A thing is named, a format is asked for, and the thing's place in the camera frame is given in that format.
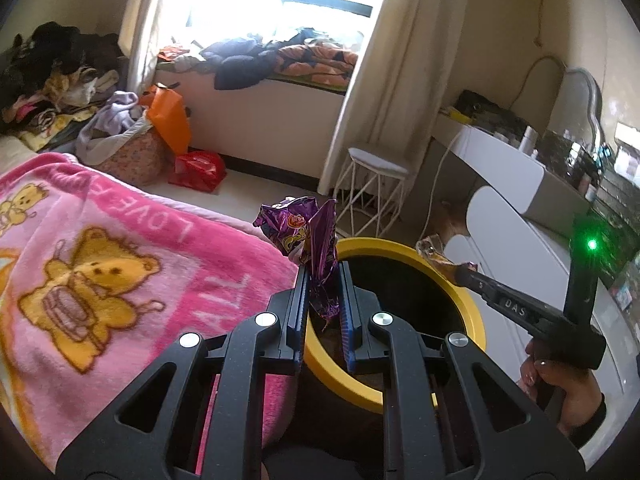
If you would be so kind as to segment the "person's right hand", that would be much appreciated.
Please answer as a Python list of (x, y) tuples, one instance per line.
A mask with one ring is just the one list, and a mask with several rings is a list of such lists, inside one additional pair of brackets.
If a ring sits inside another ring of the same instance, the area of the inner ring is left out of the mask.
[(562, 362), (545, 360), (544, 343), (536, 339), (525, 348), (518, 386), (537, 400), (539, 386), (545, 384), (564, 392), (561, 415), (556, 426), (576, 448), (582, 448), (598, 431), (606, 417), (605, 396), (593, 372)]

